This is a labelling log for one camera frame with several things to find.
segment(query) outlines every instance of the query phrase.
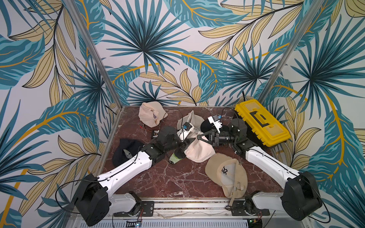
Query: cap strap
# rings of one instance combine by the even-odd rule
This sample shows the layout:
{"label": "cap strap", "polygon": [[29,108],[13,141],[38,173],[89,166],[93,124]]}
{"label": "cap strap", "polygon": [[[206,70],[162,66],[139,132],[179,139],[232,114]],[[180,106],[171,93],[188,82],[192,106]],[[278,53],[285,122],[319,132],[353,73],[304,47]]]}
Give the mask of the cap strap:
{"label": "cap strap", "polygon": [[232,189],[232,198],[229,201],[229,205],[230,206],[233,205],[233,201],[235,200],[235,198],[237,197],[237,194],[238,194],[238,190],[237,190],[237,187],[238,187],[238,180],[237,180],[238,179],[237,178],[237,175],[238,175],[238,166],[239,166],[239,162],[236,159],[236,167],[234,169],[234,185],[233,185],[233,189]]}

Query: cap logo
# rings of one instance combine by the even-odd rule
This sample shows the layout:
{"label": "cap logo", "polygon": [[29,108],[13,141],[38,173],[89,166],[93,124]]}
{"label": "cap logo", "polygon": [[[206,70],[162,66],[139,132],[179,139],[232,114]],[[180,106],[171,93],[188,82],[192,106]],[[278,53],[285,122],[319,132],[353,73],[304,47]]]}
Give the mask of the cap logo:
{"label": "cap logo", "polygon": [[228,172],[228,169],[226,169],[226,168],[223,166],[222,173],[224,173],[225,175],[227,175],[227,172]]}

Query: red wire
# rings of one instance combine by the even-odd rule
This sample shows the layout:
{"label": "red wire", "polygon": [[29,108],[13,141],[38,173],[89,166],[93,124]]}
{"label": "red wire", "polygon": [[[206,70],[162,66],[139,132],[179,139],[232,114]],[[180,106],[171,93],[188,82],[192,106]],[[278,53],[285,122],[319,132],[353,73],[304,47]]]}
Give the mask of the red wire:
{"label": "red wire", "polygon": [[152,131],[150,131],[150,130],[145,129],[145,128],[144,128],[144,127],[142,127],[141,125],[140,125],[139,127],[140,127],[140,128],[142,128],[142,129],[144,129],[144,130],[146,130],[146,131],[152,132]]}

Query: small electronic device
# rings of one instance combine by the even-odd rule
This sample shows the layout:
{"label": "small electronic device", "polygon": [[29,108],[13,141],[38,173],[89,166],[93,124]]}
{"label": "small electronic device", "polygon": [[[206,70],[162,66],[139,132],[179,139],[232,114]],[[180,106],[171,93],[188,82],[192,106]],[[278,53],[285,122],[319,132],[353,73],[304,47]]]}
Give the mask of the small electronic device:
{"label": "small electronic device", "polygon": [[221,118],[222,118],[221,115],[214,115],[214,116],[208,117],[209,123],[214,124],[218,133],[220,133],[220,128],[222,127],[222,122],[220,121]]}
{"label": "small electronic device", "polygon": [[179,139],[181,141],[184,141],[186,139],[186,137],[188,136],[188,134],[190,132],[192,132],[193,130],[194,130],[194,126],[189,122],[185,122],[184,125],[182,126],[182,129],[180,129],[177,132],[177,135],[179,136]]}

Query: blue palm leaf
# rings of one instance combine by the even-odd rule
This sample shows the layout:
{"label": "blue palm leaf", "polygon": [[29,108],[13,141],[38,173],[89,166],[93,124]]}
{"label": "blue palm leaf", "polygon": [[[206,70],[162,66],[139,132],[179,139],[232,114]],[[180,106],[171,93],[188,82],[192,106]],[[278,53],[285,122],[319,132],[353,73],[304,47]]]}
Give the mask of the blue palm leaf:
{"label": "blue palm leaf", "polygon": [[[0,127],[4,120],[4,114],[5,114],[6,106],[8,104],[9,96],[10,96],[10,91],[5,98],[3,107],[1,108],[1,111],[0,111]],[[23,193],[21,193],[19,190],[17,190],[13,186],[8,185],[6,183],[43,181],[41,178],[39,178],[37,176],[32,176],[32,175],[13,175],[13,176],[11,176],[11,174],[20,169],[44,170],[44,168],[41,165],[31,164],[28,162],[33,160],[34,158],[37,158],[44,154],[48,154],[50,152],[41,152],[41,153],[38,153],[38,154],[35,154],[32,156],[23,158],[23,156],[26,155],[28,152],[30,152],[33,149],[37,148],[38,146],[42,145],[46,141],[41,141],[41,142],[38,142],[31,146],[28,146],[27,148],[24,148],[25,145],[29,144],[33,139],[40,136],[40,134],[35,133],[35,134],[31,135],[30,137],[24,139],[22,142],[20,142],[21,136],[34,124],[34,122],[26,124],[18,132],[16,132],[12,137],[10,137],[10,135],[13,132],[15,122],[18,118],[18,113],[19,113],[19,106],[18,106],[13,118],[10,120],[8,125],[4,128],[3,134],[0,136],[0,192],[27,200],[27,198],[24,196]]]}
{"label": "blue palm leaf", "polygon": [[113,2],[119,9],[121,16],[111,9],[106,8],[115,17],[121,27],[110,21],[101,20],[103,23],[116,30],[116,32],[104,30],[104,33],[118,39],[118,41],[102,40],[102,42],[123,46],[122,48],[108,49],[119,51],[112,56],[130,54],[143,55],[146,72],[148,71],[148,66],[152,66],[154,71],[159,74],[157,64],[161,66],[162,72],[165,72],[164,65],[173,68],[167,60],[178,63],[172,57],[178,58],[179,56],[172,51],[183,51],[183,49],[171,46],[183,40],[174,40],[173,38],[186,31],[175,32],[184,21],[177,22],[177,18],[175,18],[166,26],[162,26],[166,21],[167,16],[170,14],[170,12],[167,12],[160,18],[162,0],[158,1],[156,8],[154,1],[151,1],[149,15],[147,15],[147,0],[143,1],[143,10],[141,9],[139,0],[135,0],[135,13],[128,1],[126,1],[127,12],[115,0],[113,0]]}
{"label": "blue palm leaf", "polygon": [[76,75],[70,76],[76,80],[84,83],[84,85],[68,85],[74,88],[80,88],[72,97],[79,97],[79,99],[85,98],[85,101],[89,104],[89,109],[93,113],[98,114],[99,120],[101,121],[101,116],[105,119],[106,104],[110,103],[109,96],[106,93],[104,86],[104,80],[101,77],[99,70],[94,64],[92,58],[87,60],[87,66],[85,66],[81,61],[80,64],[83,68],[77,65],[77,68],[81,70],[80,73],[70,68],[70,70]]}
{"label": "blue palm leaf", "polygon": [[129,104],[131,105],[142,105],[143,102],[151,102],[151,101],[158,101],[161,103],[161,105],[176,105],[177,101],[172,101],[172,100],[166,100],[166,99],[160,99],[157,97],[159,91],[160,91],[160,87],[159,86],[155,91],[153,90],[153,86],[151,81],[148,83],[148,87],[149,89],[146,89],[146,82],[144,82],[142,84],[142,89],[139,88],[135,83],[133,83],[133,85],[136,87],[136,89],[130,88],[131,92],[130,92],[130,100]]}
{"label": "blue palm leaf", "polygon": [[[59,189],[58,192],[61,197],[61,200],[59,200],[57,198],[60,205],[63,206],[66,210],[72,211],[72,209],[74,208],[74,205],[67,198],[66,194],[63,192],[62,189]],[[42,200],[48,206],[59,208],[56,200],[54,200],[54,199],[42,197]],[[41,216],[43,218],[49,218],[49,219],[47,219],[45,222],[43,222],[36,228],[42,228],[42,227],[64,228],[70,217],[70,213],[66,212],[63,209],[59,209],[54,212],[47,212],[47,211],[44,211],[41,209],[37,209],[37,212],[38,212],[39,216]]]}
{"label": "blue palm leaf", "polygon": [[[40,17],[50,28],[50,24],[48,23],[48,21],[46,20],[46,18],[44,17],[43,14],[47,14],[49,16],[48,13],[46,13],[46,11],[40,6],[40,4],[37,2],[37,0],[24,0],[26,4],[28,4],[32,11],[34,11],[38,17]],[[47,6],[49,6],[54,12],[56,12],[56,10],[47,2],[47,0],[42,0]],[[25,16],[23,15],[22,11],[26,11],[30,17],[32,17],[32,19],[41,27],[41,29],[43,30],[42,26],[40,25],[40,23],[38,22],[38,19],[35,18],[35,16],[33,15],[33,13],[30,11],[30,9],[24,4],[24,2],[22,0],[17,0],[17,1],[13,1],[13,0],[8,0],[9,5],[11,5],[11,7],[16,11],[16,13],[32,28],[32,26],[30,25],[30,23],[28,22],[28,19],[25,18]],[[3,14],[3,17],[5,19],[5,24],[7,27],[7,34],[8,36],[10,36],[11,31],[12,31],[12,27],[11,27],[11,21],[10,21],[10,16],[9,16],[9,10],[6,7],[5,4],[5,0],[0,0],[0,11]]]}
{"label": "blue palm leaf", "polygon": [[312,117],[314,105],[317,106],[319,116],[321,116],[321,103],[324,104],[326,113],[329,113],[328,99],[326,96],[332,100],[336,108],[341,110],[339,102],[333,92],[359,97],[347,92],[341,87],[350,86],[365,88],[363,85],[343,81],[347,79],[365,78],[364,74],[361,73],[362,70],[365,70],[365,67],[354,67],[353,65],[365,59],[365,56],[363,55],[353,58],[353,56],[357,56],[365,50],[364,18],[353,26],[350,31],[347,31],[349,27],[352,27],[349,26],[351,21],[352,19],[349,20],[341,31],[339,31],[341,24],[340,16],[332,35],[330,35],[331,23],[329,23],[323,39],[321,39],[318,34],[315,35],[315,50],[313,51],[313,54],[312,45],[307,43],[307,55],[304,54],[302,50],[299,50],[304,60],[304,64],[302,64],[300,60],[295,59],[298,67],[292,66],[295,71],[307,78],[307,81],[294,98],[302,94],[302,97],[297,104],[298,109],[304,102],[304,99],[308,97],[308,102],[304,105],[302,111],[310,105],[310,117]]}
{"label": "blue palm leaf", "polygon": [[271,73],[274,71],[279,59],[280,54],[271,56],[271,53],[266,55],[264,59],[261,56],[261,47],[257,60],[255,59],[255,52],[252,49],[252,60],[250,60],[249,54],[243,47],[243,54],[238,51],[242,61],[228,53],[235,63],[227,62],[228,73],[224,77],[224,86],[227,87],[223,94],[231,92],[230,96],[234,93],[242,93],[245,91],[246,95],[252,96],[255,92],[257,82],[265,83],[269,79]]}

